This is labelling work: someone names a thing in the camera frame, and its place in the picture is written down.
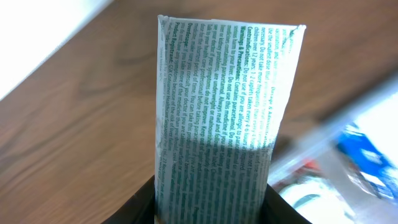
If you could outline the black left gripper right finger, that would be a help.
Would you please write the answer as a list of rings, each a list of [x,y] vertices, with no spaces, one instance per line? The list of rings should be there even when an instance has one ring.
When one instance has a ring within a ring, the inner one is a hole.
[[[262,203],[263,224],[311,224],[291,207],[270,185]]]

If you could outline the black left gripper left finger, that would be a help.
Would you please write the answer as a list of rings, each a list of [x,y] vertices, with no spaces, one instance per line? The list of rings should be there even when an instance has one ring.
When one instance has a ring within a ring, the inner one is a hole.
[[[101,224],[154,224],[155,177],[152,176],[132,197]]]

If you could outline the red medicine box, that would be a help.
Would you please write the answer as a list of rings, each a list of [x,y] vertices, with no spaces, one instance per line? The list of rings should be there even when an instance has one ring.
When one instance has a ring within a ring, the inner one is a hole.
[[[305,175],[305,174],[319,175],[320,173],[321,170],[315,160],[304,161],[302,166],[300,166],[298,169],[294,171],[294,174],[296,175]]]

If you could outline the blue fever patch box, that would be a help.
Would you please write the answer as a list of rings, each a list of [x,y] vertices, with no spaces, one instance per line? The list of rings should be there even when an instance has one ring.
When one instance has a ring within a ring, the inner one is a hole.
[[[370,195],[397,203],[397,167],[355,123],[341,130],[336,146],[348,166],[347,175],[352,183]]]

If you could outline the white green medicine box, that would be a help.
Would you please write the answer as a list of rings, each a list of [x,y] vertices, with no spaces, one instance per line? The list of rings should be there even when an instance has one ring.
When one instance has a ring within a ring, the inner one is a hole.
[[[158,17],[156,223],[257,223],[306,27]]]

